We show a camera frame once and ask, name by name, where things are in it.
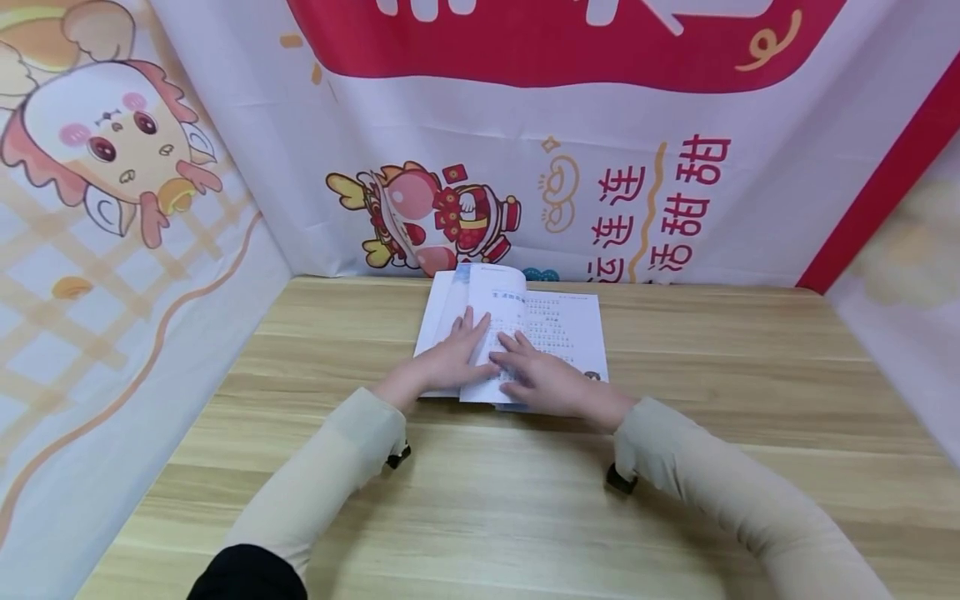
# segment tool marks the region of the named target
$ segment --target red chinese text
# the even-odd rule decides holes
[[[659,267],[658,271],[669,269],[670,271],[680,271],[684,265],[693,258],[693,249],[686,244],[670,245],[663,244],[662,249],[657,250],[654,246],[650,250],[650,267],[647,271]]]
[[[623,215],[617,215],[615,220],[613,217],[608,217],[606,221],[603,217],[598,217],[596,226],[590,230],[593,231],[594,246],[601,240],[604,240],[604,248],[611,244],[623,246],[634,232],[634,217],[629,216],[626,221]]]
[[[593,275],[587,281],[596,279],[599,283],[619,283],[623,278],[623,267],[623,258],[604,260],[597,257],[596,263],[587,265],[587,273]]]
[[[660,231],[693,237],[700,233],[700,220],[707,216],[709,204],[707,198],[687,198],[680,193],[670,196],[663,209],[666,216],[660,222]]]
[[[714,185],[720,181],[719,163],[727,159],[730,140],[724,138],[706,138],[695,134],[684,142],[684,151],[680,153],[677,165],[677,181],[690,183],[696,180],[702,185]]]
[[[597,182],[600,184],[600,189],[603,190],[603,195],[600,196],[600,202],[606,202],[610,196],[612,196],[610,206],[615,205],[621,200],[624,202],[633,202],[636,196],[639,195],[640,190],[643,189],[643,178],[646,176],[646,173],[646,167],[639,167],[636,173],[634,172],[633,166],[627,167],[626,171],[616,169],[614,172],[613,169],[607,169],[604,178]]]

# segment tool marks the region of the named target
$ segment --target plaid pattern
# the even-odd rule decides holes
[[[0,173],[0,468],[45,419],[82,403],[104,377],[129,378],[166,306],[216,277],[217,264],[235,252],[255,206],[229,158],[206,166],[224,191],[197,195],[171,216],[152,251],[139,215],[120,238],[82,206],[61,204],[52,185],[32,187],[21,168]],[[90,292],[55,298],[64,276],[85,279]]]

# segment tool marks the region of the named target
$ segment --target red banner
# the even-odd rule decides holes
[[[320,62],[351,77],[731,93],[793,74],[846,0],[288,2]]]

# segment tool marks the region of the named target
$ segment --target black sleeve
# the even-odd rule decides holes
[[[187,600],[306,600],[306,588],[289,563],[259,546],[221,550]]]

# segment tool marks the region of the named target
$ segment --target photo booth wall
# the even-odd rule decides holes
[[[957,31],[939,0],[0,0],[0,597],[73,596],[294,274],[826,291],[960,125]],[[911,198],[956,197],[949,155]],[[918,202],[830,293],[912,402],[957,339],[923,283],[956,203]]]
[[[960,468],[960,136],[827,297]]]
[[[150,5],[0,1],[0,597],[72,598],[291,276]]]
[[[842,270],[859,246],[831,234],[882,221],[859,193],[960,50],[960,7],[935,0],[154,4],[292,268],[319,276]],[[940,147],[886,165],[901,194]]]

